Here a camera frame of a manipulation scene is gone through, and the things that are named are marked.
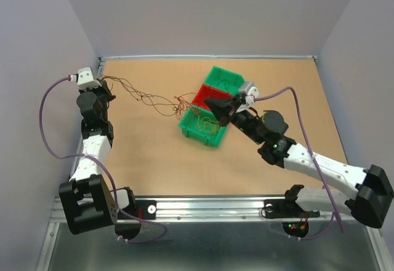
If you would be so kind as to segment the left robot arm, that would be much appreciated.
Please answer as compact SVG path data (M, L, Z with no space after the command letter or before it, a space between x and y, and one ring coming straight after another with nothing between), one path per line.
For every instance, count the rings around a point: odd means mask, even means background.
M76 100L82 114L82 153L69 181L60 184L59 196L69 230L72 234L88 232L116 223L118 213L132 217L137 203L129 197L117 201L102 176L113 144L113 126L108 119L109 103L116 98L107 83L95 79L78 82Z

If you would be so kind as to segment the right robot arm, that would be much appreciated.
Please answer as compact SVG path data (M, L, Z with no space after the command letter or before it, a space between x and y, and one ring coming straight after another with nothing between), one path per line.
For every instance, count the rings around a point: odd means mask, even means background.
M383 226L393 201L393 187L383 168L352 166L315 153L285 135L288 125L280 112L267 110L261 116L246 105L246 98L206 98L221 126L234 125L260 145L258 154L270 165L300 172L322 181L323 189L295 185L286 192L285 212L331 211L347 214L371 228Z

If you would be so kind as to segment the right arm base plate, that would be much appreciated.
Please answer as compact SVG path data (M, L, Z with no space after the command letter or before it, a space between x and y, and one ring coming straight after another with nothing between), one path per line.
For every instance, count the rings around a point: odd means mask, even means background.
M302 218L320 217L319 211L303 210L295 201L285 199L267 199L264 200L263 207L260 209L260 215L267 219L285 219L285 218Z

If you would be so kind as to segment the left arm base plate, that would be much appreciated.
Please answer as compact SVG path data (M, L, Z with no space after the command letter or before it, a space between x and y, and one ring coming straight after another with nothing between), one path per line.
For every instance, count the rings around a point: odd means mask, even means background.
M120 208L126 213L145 220L155 220L157 202L156 200L136 199L135 203L120 201Z

